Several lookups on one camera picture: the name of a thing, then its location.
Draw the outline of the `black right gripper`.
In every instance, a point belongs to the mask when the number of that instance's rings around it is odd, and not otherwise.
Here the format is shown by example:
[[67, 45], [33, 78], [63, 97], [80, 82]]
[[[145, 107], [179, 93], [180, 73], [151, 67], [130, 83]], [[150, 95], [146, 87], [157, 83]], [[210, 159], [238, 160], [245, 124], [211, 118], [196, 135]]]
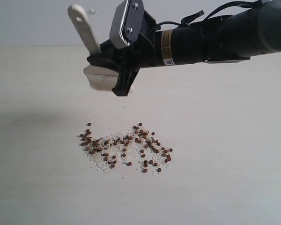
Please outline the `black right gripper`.
[[107, 68], [118, 73], [117, 80], [111, 88], [116, 96], [127, 96], [140, 68], [153, 65], [155, 31], [155, 19], [144, 11], [141, 30], [136, 42], [118, 50], [108, 39], [100, 44], [102, 54], [87, 57], [90, 65]]

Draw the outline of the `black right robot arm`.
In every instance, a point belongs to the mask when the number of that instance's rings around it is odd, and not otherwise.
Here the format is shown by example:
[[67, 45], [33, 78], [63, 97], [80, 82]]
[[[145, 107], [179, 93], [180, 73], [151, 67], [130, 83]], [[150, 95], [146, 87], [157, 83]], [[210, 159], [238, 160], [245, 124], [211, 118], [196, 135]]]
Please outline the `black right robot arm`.
[[140, 0], [123, 2], [109, 39], [87, 58], [83, 72], [91, 88], [123, 97], [142, 68], [238, 63], [281, 53], [281, 0], [236, 0], [197, 21], [203, 15], [199, 11], [162, 30]]

